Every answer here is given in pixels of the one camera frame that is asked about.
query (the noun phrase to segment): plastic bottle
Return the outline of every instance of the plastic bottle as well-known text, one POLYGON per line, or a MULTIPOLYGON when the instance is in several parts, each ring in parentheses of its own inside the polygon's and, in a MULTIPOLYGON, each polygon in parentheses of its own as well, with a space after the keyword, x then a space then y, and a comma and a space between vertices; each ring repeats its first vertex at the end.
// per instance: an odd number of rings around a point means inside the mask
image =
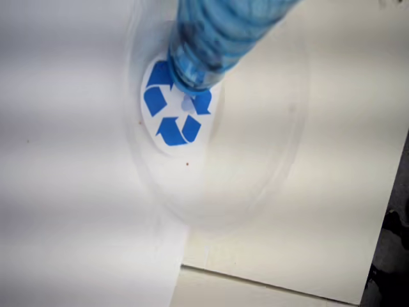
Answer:
POLYGON ((298 0, 179 0, 168 62, 175 85, 198 95, 218 83, 298 0))

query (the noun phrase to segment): blue recycling symbol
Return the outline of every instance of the blue recycling symbol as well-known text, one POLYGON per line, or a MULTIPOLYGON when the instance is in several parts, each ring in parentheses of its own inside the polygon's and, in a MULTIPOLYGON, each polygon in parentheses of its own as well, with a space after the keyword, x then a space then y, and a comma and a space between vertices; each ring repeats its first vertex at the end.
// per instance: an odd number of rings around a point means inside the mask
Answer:
MULTIPOLYGON (((167 61, 158 61, 153 66, 152 73, 146 85, 144 100, 152 117, 157 115, 167 106, 165 97, 160 90, 160 85, 173 87, 173 80, 169 72, 167 61)), ((210 91, 197 95, 192 99, 192 103, 197 115, 210 114, 208 108, 212 99, 210 91)), ((176 120, 178 117, 163 117, 156 135, 162 135, 168 146, 178 146, 191 143, 196 139, 201 124, 191 115, 188 115, 182 130, 180 131, 176 120)))

